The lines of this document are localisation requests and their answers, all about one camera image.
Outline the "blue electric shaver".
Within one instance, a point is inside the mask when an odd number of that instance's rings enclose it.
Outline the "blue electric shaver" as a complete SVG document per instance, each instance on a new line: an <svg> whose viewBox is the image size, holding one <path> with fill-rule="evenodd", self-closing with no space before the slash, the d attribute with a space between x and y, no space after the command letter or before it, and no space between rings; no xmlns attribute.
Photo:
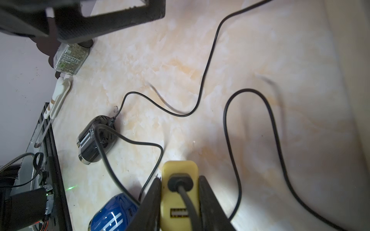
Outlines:
<svg viewBox="0 0 370 231"><path fill-rule="evenodd" d="M91 219L88 231L126 231L138 206L123 193L112 197Z"/></svg>

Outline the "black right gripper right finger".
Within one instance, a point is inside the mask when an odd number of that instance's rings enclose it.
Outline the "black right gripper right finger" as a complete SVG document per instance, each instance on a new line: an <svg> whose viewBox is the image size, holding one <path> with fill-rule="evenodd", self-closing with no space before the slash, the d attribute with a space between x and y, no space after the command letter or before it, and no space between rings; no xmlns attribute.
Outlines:
<svg viewBox="0 0 370 231"><path fill-rule="evenodd" d="M205 176L199 176L198 194L203 231L235 231Z"/></svg>

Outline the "yellow USB charger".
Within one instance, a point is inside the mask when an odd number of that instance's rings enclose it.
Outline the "yellow USB charger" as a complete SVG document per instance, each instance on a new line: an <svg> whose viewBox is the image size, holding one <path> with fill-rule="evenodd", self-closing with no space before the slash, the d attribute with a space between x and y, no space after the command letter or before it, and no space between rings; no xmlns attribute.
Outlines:
<svg viewBox="0 0 370 231"><path fill-rule="evenodd" d="M192 179L193 187L187 191L197 215L200 215L198 198L198 167L193 161L168 161L162 168L160 225L163 231L191 231L191 219L186 204L177 191L171 191L168 182L173 175L186 175Z"/></svg>

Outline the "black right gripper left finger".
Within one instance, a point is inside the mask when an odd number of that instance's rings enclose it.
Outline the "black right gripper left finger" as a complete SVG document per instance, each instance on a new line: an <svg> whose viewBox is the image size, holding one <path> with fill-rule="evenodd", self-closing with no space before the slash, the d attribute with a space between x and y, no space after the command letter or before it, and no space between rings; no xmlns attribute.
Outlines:
<svg viewBox="0 0 370 231"><path fill-rule="evenodd" d="M127 231L159 231L161 179L155 178Z"/></svg>

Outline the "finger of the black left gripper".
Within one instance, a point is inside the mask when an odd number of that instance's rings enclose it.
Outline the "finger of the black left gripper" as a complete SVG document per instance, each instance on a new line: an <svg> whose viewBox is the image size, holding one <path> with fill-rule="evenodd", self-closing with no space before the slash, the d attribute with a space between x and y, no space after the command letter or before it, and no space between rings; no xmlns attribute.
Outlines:
<svg viewBox="0 0 370 231"><path fill-rule="evenodd" d="M85 17L80 1L1 1L1 32L21 37L47 37L46 15L53 9L57 39L80 43L118 30L164 18L165 1L144 1L120 11Z"/></svg>

